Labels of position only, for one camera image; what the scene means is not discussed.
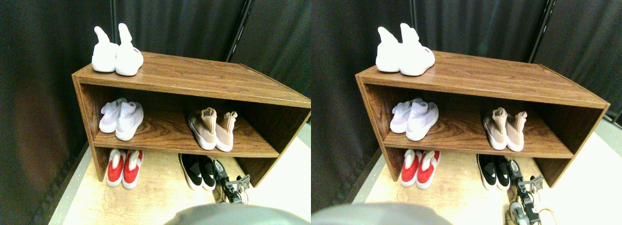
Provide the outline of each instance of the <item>red sneaker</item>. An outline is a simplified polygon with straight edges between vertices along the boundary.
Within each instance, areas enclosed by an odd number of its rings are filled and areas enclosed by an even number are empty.
[[[125,165],[125,150],[114,149],[110,152],[106,183],[109,187],[117,187],[123,180],[123,166]]]
[[[426,152],[426,156],[424,156],[417,171],[417,187],[419,189],[425,190],[430,187],[439,161],[440,151],[431,150]]]
[[[127,154],[125,168],[123,169],[123,187],[126,189],[131,190],[136,187],[143,158],[142,150],[130,150]]]
[[[415,150],[406,150],[404,154],[404,165],[402,166],[402,176],[400,177],[400,183],[403,187],[411,187],[415,184],[417,178],[417,170],[421,164],[421,151],[415,152]]]

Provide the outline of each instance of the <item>shelf board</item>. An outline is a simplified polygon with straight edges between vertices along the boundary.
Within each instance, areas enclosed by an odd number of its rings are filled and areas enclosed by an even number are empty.
[[[102,73],[87,65],[80,83],[191,96],[311,108],[311,100],[245,65],[142,52],[135,76]]]
[[[438,121],[420,141],[411,141],[406,134],[389,132],[385,147],[455,151],[501,156],[537,158],[572,158],[573,154],[545,125],[535,112],[528,113],[523,130],[525,147],[520,152],[508,148],[495,150],[490,146],[479,112],[440,110]]]
[[[206,156],[276,158],[278,152],[242,117],[236,118],[233,129],[233,150],[223,152],[202,149],[194,138],[182,112],[163,110],[146,111],[142,124],[129,141],[116,138],[115,133],[98,130],[93,141],[95,147],[133,150],[158,150]]]
[[[380,72],[357,74],[363,83],[502,99],[602,109],[607,102],[542,65],[433,51],[435,64],[421,76]]]

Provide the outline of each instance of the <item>white sneaker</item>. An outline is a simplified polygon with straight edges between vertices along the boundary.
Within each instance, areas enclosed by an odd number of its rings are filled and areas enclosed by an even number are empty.
[[[417,98],[411,101],[397,104],[393,108],[393,119],[391,120],[391,124],[389,125],[391,131],[396,134],[402,134],[406,132],[408,117],[411,114],[411,106],[413,105],[413,103],[421,102],[423,102],[423,100],[421,98]]]
[[[132,36],[124,23],[119,23],[119,36],[121,45],[116,55],[115,70],[120,75],[134,76],[138,68],[142,67],[144,59],[140,51],[132,45]]]
[[[399,71],[408,76],[420,76],[434,65],[434,53],[421,45],[415,29],[411,29],[406,23],[402,23],[400,27],[402,47]]]
[[[376,67],[382,72],[399,72],[398,53],[401,44],[384,27],[379,27],[378,33],[380,34],[380,44],[378,45],[378,56],[376,56]]]
[[[115,43],[110,43],[110,39],[101,27],[95,27],[95,34],[97,34],[100,42],[93,48],[93,58],[91,60],[93,69],[99,72],[115,71],[116,54],[119,46]]]
[[[100,130],[104,133],[111,133],[116,130],[117,120],[121,114],[121,103],[126,103],[125,98],[117,99],[113,102],[106,103],[102,107],[104,116],[100,120]]]
[[[438,120],[438,107],[434,103],[413,103],[408,117],[406,137],[413,141],[423,139]]]
[[[144,114],[139,103],[129,102],[121,104],[121,115],[116,127],[115,135],[119,140],[127,141],[134,137],[138,125],[142,123]]]

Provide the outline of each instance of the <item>shelf top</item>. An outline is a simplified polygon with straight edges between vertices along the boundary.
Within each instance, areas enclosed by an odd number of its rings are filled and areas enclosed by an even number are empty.
[[[363,83],[540,103],[604,108],[607,102],[543,65],[433,51],[435,64],[421,76],[359,72]]]
[[[146,91],[311,108],[311,100],[245,65],[142,52],[135,76],[97,72],[91,65],[73,75],[80,83]]]

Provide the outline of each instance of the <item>shoe rack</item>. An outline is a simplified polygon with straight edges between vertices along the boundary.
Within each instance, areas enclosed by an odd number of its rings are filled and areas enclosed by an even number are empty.
[[[609,108],[605,100],[543,65],[449,52],[434,55],[435,65],[421,76],[380,72],[375,66],[356,74],[395,181],[406,149],[420,149],[531,157],[554,187]],[[393,107],[414,98],[434,102],[439,110],[437,123],[420,141],[389,129]],[[527,111],[521,152],[490,146],[482,119],[498,107],[508,116]]]
[[[257,187],[311,115],[311,100],[245,65],[142,54],[144,64],[135,76],[96,72],[91,65],[72,74],[100,181],[110,151],[118,148],[233,157]],[[99,130],[103,105],[122,97],[144,109],[129,141]],[[219,117],[238,112],[231,152],[204,150],[196,143],[188,114],[206,107]]]

